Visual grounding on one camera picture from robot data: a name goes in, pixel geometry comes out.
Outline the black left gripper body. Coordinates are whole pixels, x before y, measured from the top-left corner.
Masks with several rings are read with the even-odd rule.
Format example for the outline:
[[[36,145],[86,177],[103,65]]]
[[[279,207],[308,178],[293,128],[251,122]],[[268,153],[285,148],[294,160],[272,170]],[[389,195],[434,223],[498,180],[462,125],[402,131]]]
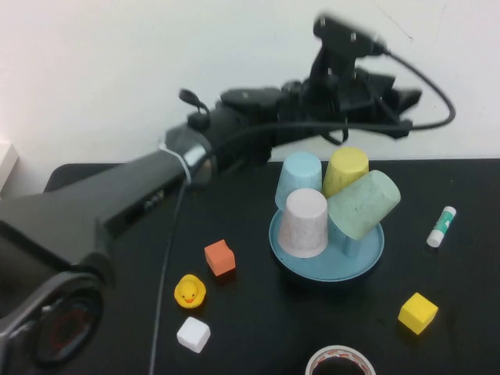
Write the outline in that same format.
[[[357,79],[352,63],[335,73],[325,58],[317,58],[304,81],[304,119],[320,122],[363,123],[380,132],[391,120],[384,114],[376,96]]]

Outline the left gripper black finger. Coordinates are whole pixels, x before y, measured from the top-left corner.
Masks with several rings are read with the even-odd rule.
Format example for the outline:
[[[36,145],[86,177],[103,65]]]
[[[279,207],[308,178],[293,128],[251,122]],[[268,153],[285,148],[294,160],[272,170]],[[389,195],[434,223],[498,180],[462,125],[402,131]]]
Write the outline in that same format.
[[[376,96],[384,96],[393,88],[395,82],[392,75],[371,73],[364,69],[357,69],[357,79]]]
[[[384,94],[384,102],[394,114],[400,116],[417,105],[421,95],[421,90],[389,90]]]

